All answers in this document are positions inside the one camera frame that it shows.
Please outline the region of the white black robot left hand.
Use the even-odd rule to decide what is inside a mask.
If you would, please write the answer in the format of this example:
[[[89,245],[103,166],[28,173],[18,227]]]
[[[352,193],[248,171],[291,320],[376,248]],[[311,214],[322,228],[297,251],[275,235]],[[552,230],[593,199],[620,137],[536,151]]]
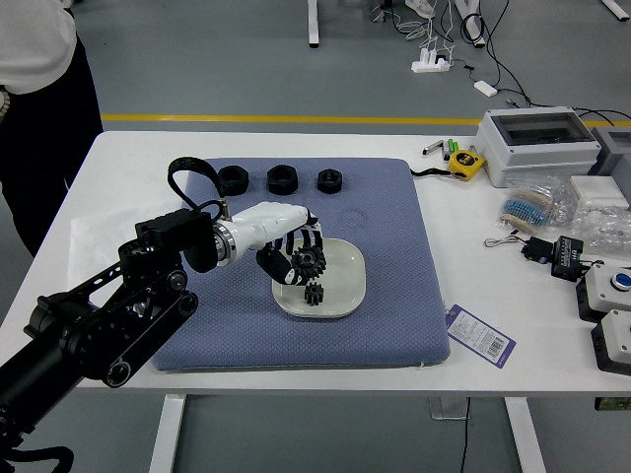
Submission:
[[[326,268],[319,219],[303,206],[258,203],[219,222],[215,239],[220,264],[254,250],[259,267],[281,285],[305,286]]]

